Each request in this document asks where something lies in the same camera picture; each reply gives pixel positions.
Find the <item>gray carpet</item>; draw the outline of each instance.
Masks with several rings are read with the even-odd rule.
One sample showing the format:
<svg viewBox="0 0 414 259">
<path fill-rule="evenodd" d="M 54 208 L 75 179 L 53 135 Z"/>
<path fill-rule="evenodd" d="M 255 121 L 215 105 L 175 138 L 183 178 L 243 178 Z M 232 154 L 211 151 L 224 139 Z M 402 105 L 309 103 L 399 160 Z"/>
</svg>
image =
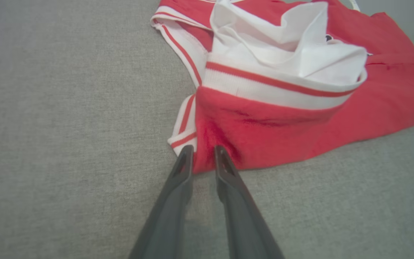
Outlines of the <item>gray carpet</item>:
<svg viewBox="0 0 414 259">
<path fill-rule="evenodd" d="M 127 257 L 194 92 L 157 6 L 0 0 L 0 258 Z M 414 258 L 414 128 L 241 175 L 287 259 Z M 228 258 L 213 173 L 185 235 L 186 259 Z"/>
</svg>

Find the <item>red fabric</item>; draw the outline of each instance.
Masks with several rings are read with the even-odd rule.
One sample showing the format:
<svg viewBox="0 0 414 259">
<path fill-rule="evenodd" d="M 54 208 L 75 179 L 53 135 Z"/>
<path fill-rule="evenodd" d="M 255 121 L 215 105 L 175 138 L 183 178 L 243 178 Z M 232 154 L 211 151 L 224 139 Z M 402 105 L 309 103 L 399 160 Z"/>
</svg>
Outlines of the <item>red fabric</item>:
<svg viewBox="0 0 414 259">
<path fill-rule="evenodd" d="M 414 125 L 414 55 L 372 57 L 368 79 L 344 105 L 300 110 L 227 95 L 207 87 L 196 94 L 194 172 L 214 168 L 223 145 L 238 169 L 309 159 L 339 146 Z"/>
<path fill-rule="evenodd" d="M 367 81 L 343 105 L 328 110 L 270 105 L 200 86 L 196 93 L 195 173 L 214 168 L 216 145 L 227 149 L 238 169 L 262 168 L 309 159 L 353 141 L 414 126 L 411 40 L 385 13 L 369 17 L 346 8 L 338 0 L 327 2 L 327 34 L 345 43 L 363 46 L 373 54 L 366 65 Z M 212 3 L 183 1 L 181 4 L 180 0 L 163 0 L 161 5 L 167 3 L 210 28 Z M 300 3 L 245 0 L 235 5 L 279 24 L 281 15 Z M 200 41 L 208 46 L 207 31 L 202 31 L 197 32 L 202 35 Z"/>
<path fill-rule="evenodd" d="M 192 36 L 197 38 L 197 40 L 204 46 L 204 49 L 207 52 L 212 51 L 212 39 L 213 39 L 213 32 L 208 31 L 203 28 L 194 27 L 191 25 L 187 25 L 186 23 L 177 22 L 185 31 L 189 32 Z"/>
</svg>

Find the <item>basketball jersey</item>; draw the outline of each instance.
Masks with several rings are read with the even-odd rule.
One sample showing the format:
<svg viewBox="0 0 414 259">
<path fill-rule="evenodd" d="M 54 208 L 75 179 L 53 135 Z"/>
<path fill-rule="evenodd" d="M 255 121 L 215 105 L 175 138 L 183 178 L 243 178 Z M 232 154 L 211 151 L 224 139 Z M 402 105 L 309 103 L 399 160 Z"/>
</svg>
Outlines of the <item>basketball jersey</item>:
<svg viewBox="0 0 414 259">
<path fill-rule="evenodd" d="M 261 168 L 414 125 L 413 43 L 385 13 L 325 2 L 161 1 L 151 23 L 197 88 L 168 142 L 195 147 L 194 172 L 216 145 Z"/>
</svg>

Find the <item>red jersey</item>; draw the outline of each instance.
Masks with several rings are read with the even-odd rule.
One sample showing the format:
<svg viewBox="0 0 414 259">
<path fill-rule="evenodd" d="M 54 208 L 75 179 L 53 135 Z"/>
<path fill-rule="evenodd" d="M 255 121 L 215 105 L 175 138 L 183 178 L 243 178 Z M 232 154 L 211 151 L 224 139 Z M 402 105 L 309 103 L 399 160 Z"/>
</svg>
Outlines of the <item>red jersey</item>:
<svg viewBox="0 0 414 259">
<path fill-rule="evenodd" d="M 152 25 L 197 87 L 182 104 L 169 144 L 177 154 L 184 145 L 195 146 L 195 172 L 214 168 L 215 145 L 223 145 L 239 169 L 251 169 L 301 161 L 414 125 L 412 42 L 385 13 L 367 16 L 338 0 L 326 2 L 327 39 L 362 46 L 370 55 L 366 73 L 342 87 L 301 81 L 279 69 L 227 57 L 227 52 L 209 54 L 218 45 L 210 17 L 215 2 L 161 1 Z M 232 3 L 276 26 L 282 26 L 287 11 L 303 4 Z"/>
</svg>

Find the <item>striped trim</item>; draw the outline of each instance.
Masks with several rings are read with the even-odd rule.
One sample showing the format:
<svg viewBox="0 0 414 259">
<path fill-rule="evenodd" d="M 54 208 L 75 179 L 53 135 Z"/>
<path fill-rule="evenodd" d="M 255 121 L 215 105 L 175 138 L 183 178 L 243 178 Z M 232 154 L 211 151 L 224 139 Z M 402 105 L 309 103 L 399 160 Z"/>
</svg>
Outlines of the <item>striped trim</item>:
<svg viewBox="0 0 414 259">
<path fill-rule="evenodd" d="M 189 97 L 188 103 L 186 104 L 186 109 L 184 110 L 183 120 L 181 122 L 179 134 L 185 131 L 186 125 L 188 124 L 189 113 L 191 112 L 191 106 L 193 105 L 194 96 L 195 95 L 191 95 L 191 97 Z"/>
<path fill-rule="evenodd" d="M 217 0 L 199 0 L 199 1 L 214 4 Z M 244 1 L 244 0 L 230 0 L 231 3 L 237 3 L 237 2 L 242 2 L 242 1 Z"/>
<path fill-rule="evenodd" d="M 186 58 L 186 60 L 189 62 L 189 65 L 191 66 L 191 68 L 194 71 L 194 75 L 196 76 L 197 82 L 199 83 L 199 85 L 202 84 L 202 79 L 201 76 L 199 75 L 199 71 L 197 70 L 196 66 L 194 65 L 193 60 L 191 59 L 191 57 L 189 56 L 189 54 L 186 52 L 186 50 L 174 39 L 174 37 L 169 33 L 167 27 L 165 25 L 162 25 L 162 28 L 164 29 L 165 33 L 167 34 L 167 36 L 169 37 L 169 39 L 174 43 L 175 46 L 177 46 L 177 48 L 183 53 L 184 57 Z"/>
<path fill-rule="evenodd" d="M 181 146 L 184 143 L 194 139 L 195 137 L 197 137 L 197 132 L 191 133 L 188 136 L 184 137 L 183 139 L 180 139 L 179 141 L 175 141 L 174 143 L 172 143 L 170 146 L 174 149 L 177 146 Z"/>
<path fill-rule="evenodd" d="M 187 22 L 187 23 L 193 23 L 193 22 L 191 22 L 191 21 L 189 21 L 189 20 L 187 20 L 187 19 L 184 19 L 184 18 L 181 18 L 181 17 L 178 17 L 178 16 L 175 16 L 175 15 L 173 15 L 173 14 L 171 14 L 171 13 L 166 13 L 166 12 L 157 12 L 157 13 L 155 13 L 154 15 L 156 16 L 156 15 L 166 15 L 166 16 L 170 16 L 170 17 L 173 17 L 173 18 L 177 18 L 177 19 L 179 19 L 179 20 L 183 20 L 183 21 L 185 21 L 185 22 Z"/>
<path fill-rule="evenodd" d="M 230 74 L 233 76 L 246 78 L 246 79 L 260 82 L 263 84 L 271 85 L 274 87 L 279 87 L 281 89 L 302 93 L 305 95 L 312 95 L 312 96 L 319 96 L 319 97 L 341 97 L 345 95 L 350 95 L 351 93 L 355 91 L 355 89 L 345 91 L 345 92 L 327 92 L 327 91 L 321 91 L 321 90 L 314 90 L 314 89 L 310 89 L 307 87 L 302 87 L 302 86 L 294 85 L 288 82 L 276 80 L 274 78 L 258 75 L 252 72 L 247 72 L 247 71 L 243 71 L 240 69 L 235 69 L 229 66 L 225 66 L 222 64 L 217 64 L 214 62 L 207 62 L 206 68 L 219 71 L 219 72 L 223 72 L 226 74 Z"/>
</svg>

